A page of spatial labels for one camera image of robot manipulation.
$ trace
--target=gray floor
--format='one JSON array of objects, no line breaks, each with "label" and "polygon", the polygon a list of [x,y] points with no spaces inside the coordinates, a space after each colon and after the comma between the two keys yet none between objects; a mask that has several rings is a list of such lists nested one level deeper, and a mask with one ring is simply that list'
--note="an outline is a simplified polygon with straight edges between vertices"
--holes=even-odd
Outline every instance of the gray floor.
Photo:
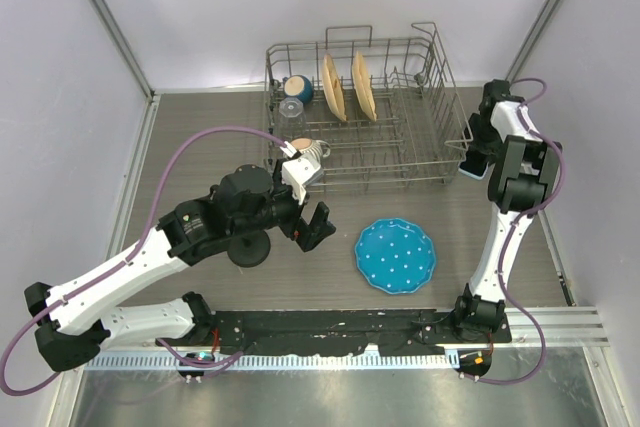
[{"label": "gray floor", "polygon": [[[461,89],[467,111],[478,105],[480,89]],[[164,95],[154,126],[129,225],[135,241],[148,214],[156,183],[175,149],[203,128],[225,124],[261,126],[261,93]],[[194,144],[178,161],[159,213],[206,194],[211,184],[243,163],[260,163],[264,143],[241,134],[221,134]],[[486,182],[457,176],[451,185],[353,195],[314,195],[331,209],[338,232],[316,250],[302,254],[277,230],[272,253],[253,269],[234,266],[225,255],[210,258],[163,279],[128,305],[165,302],[194,290],[214,309],[348,309],[452,307],[474,272],[490,221]],[[379,218],[404,217],[420,224],[434,241],[438,264],[431,282],[411,295],[387,295],[369,286],[355,267],[353,245],[363,228]],[[526,306],[566,305],[539,221],[522,243],[510,282]]]},{"label": "gray floor", "polygon": [[[497,350],[489,377],[523,375],[539,355]],[[607,425],[581,348],[551,349],[536,377],[508,388],[460,380],[451,370],[228,372],[189,385],[179,379],[174,371],[85,373],[71,425]]]}]

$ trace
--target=dish rack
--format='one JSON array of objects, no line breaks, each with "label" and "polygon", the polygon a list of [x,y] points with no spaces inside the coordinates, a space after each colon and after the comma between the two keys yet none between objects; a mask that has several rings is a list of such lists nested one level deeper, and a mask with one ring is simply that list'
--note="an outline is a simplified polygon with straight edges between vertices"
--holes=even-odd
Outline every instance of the dish rack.
[{"label": "dish rack", "polygon": [[[270,132],[279,133],[283,80],[304,75],[313,83],[305,137],[328,142],[331,155],[322,162],[324,177],[310,191],[453,179],[472,140],[469,125],[435,23],[411,27],[414,36],[384,39],[374,38],[370,25],[328,27],[323,41],[267,50],[264,103]],[[377,122],[366,117],[356,97],[351,66],[358,51],[371,75]],[[341,78],[346,122],[330,112],[322,90],[326,53]],[[272,167],[281,156],[271,144],[265,165]]]}]

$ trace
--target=cable connector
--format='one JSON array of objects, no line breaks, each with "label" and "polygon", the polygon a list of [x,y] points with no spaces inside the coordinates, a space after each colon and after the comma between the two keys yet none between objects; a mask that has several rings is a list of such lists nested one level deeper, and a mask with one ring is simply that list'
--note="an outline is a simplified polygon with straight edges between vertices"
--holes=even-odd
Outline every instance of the cable connector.
[{"label": "cable connector", "polygon": [[296,149],[293,145],[291,145],[289,142],[286,142],[286,141],[285,141],[285,146],[280,147],[280,150],[284,152],[284,155],[287,159],[293,159],[298,153],[298,149]]}]

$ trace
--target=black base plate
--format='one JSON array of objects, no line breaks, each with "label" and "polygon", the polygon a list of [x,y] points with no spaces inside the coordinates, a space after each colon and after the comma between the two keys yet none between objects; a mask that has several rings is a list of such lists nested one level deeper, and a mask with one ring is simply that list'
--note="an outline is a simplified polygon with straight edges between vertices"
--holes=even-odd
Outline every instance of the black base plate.
[{"label": "black base plate", "polygon": [[231,262],[245,268],[260,265],[269,257],[269,252],[271,240],[263,230],[231,239],[227,249]]},{"label": "black base plate", "polygon": [[[448,312],[404,309],[218,311],[215,314],[224,354],[242,350],[251,355],[340,357],[360,354],[372,343],[378,345],[382,356],[432,355],[443,351],[436,344],[488,343],[485,334],[459,332],[452,320],[453,315]],[[504,324],[504,329],[492,334],[495,344],[511,342],[506,316]],[[174,342],[169,343],[180,345],[179,341]]]}]

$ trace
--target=wooden floor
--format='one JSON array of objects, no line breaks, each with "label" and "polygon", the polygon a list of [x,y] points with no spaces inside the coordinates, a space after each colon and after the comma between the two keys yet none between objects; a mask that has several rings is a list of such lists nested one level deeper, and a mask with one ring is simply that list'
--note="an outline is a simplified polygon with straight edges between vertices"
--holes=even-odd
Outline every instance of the wooden floor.
[{"label": "wooden floor", "polygon": [[[467,112],[480,89],[460,89]],[[133,207],[127,244],[146,219],[156,184],[175,149],[191,134],[217,125],[260,127],[262,94],[252,92],[163,95]],[[160,201],[159,215],[176,204],[205,195],[209,186],[244,163],[261,163],[264,143],[242,134],[219,134],[194,144],[178,161]],[[127,305],[166,302],[190,290],[212,309],[364,309],[453,307],[474,272],[489,229],[491,205],[486,181],[459,175],[451,185],[353,195],[314,195],[324,200],[338,231],[303,254],[274,229],[271,255],[253,269],[240,269],[226,255],[207,259],[168,277]],[[438,263],[432,280],[410,295],[388,295],[371,287],[355,267],[353,246],[362,229],[379,218],[403,217],[433,239]],[[551,255],[536,219],[522,242],[510,282],[524,305],[566,305]]]}]

